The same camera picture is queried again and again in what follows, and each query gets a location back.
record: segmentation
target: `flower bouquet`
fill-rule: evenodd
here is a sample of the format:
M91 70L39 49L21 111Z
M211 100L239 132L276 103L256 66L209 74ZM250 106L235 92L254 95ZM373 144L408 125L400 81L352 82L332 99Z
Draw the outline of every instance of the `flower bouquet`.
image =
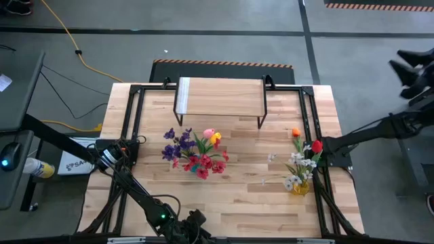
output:
M210 154L213 149L217 150L220 145L222 135L216 133L214 129L206 129L202 139L199 139L193 132L194 140L190 137L192 129L186 129L180 137L175 136L174 128L164 134L164 138L173 140L174 145L168 144L161 151L163 159L173 161L172 167L178 167L179 161L184 159L187 164L182 165L185 171L196 173L197 177L206 180L209 176L208 170L213 174L221 174L226 168L229 157L224 151L220 154ZM222 157L224 161L213 160L214 157Z
M317 167L317 162L323 151L323 144L321 141L316 140L312 145L302 146L301 132L298 128L292 129L292 136L294 137L294 144L297 148L297 153L292 152L289 163L283 163L291 172L292 176L285 178L286 190L294 195L305 196L309 192L308 180L312 178L312 171ZM276 154L269 154L269 162L276 160Z

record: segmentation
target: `wooden table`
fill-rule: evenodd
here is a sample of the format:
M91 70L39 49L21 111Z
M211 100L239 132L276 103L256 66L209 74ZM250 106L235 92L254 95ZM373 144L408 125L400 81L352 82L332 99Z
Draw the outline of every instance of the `wooden table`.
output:
M313 88L323 135L340 136L332 88L327 85ZM127 83L113 85L102 138L120 137L129 90L130 84ZM173 103L173 91L147 91L144 97L139 135L146 136L147 143L140 147L133 170L143 187L151 194L177 196L182 203L180 219L187 217L192 209L201 210L207 218L203 227L213 236L320 237L313 187L305 197L300 197L285 190L283 179L269 180L264 186L261 184L264 178L289 175L282 164L269 163L267 155L277 153L279 158L287 161L290 153L296 151L291 129L302 129L297 93L267 92L268 115L261 130L257 129L256 118L203 115L190 115L185 118L184 126L179 127L174 118ZM129 135L134 112L131 118ZM176 133L190 127L198 133L207 128L219 131L222 134L220 150L227 150L230 156L226 171L210 174L204 181L182 168L172 169L168 161L161 159L162 148L170 143L163 138L163 134L171 127ZM363 232L350 177L339 168L331 168L330 177L337 206L353 226ZM86 228L106 203L110 183L111 179L99 172L91 175L79 230ZM176 211L175 201L161 200ZM332 230L330 210L324 207L324 211L328 227ZM126 204L122 235L155 235L146 223L143 210L131 198Z

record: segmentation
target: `gray floor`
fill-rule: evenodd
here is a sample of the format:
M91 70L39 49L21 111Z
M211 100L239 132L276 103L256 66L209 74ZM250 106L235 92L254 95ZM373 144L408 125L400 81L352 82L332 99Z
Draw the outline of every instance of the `gray floor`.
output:
M49 0L68 27L149 30L302 31L296 0ZM348 33L432 33L434 14L327 9L323 1L305 1L311 31ZM59 27L39 2L27 18L0 18L0 26ZM146 82L156 58L230 60L294 65L296 83L312 84L304 37L217 35L74 35L86 62L126 81ZM0 33L0 43L20 52L44 49L45 65L110 92L112 80L84 68L63 34ZM331 85L342 132L347 133L406 105L398 95L400 83L387 62L398 59L398 49L424 51L434 39L313 38L321 84ZM69 83L49 70L44 74L58 88L76 115L106 102L107 96ZM74 120L46 81L40 79L30 114L38 119L64 121L93 128L104 109ZM57 127L63 132L70 132ZM357 198L366 233L373 237L434 242L434 217L423 196L398 199L405 186L395 140L374 140L352 152ZM22 196L23 182L17 199ZM85 182L40 186L40 209L18 213L19 201L0 213L0 239L71 234L80 218Z

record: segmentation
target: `glass vase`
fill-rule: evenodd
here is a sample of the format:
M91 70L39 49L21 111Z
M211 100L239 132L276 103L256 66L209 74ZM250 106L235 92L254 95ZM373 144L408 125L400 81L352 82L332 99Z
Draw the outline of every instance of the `glass vase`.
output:
M295 185L292 183L292 190L290 193L296 196L305 196L309 192L309 183L307 183L307 180L303 181L302 184Z

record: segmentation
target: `computer mouse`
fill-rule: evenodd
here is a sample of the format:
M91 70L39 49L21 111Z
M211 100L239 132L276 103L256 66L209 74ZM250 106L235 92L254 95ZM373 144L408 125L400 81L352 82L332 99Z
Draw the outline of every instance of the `computer mouse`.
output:
M21 143L11 142L0 152L0 167L4 171L17 168L20 160Z

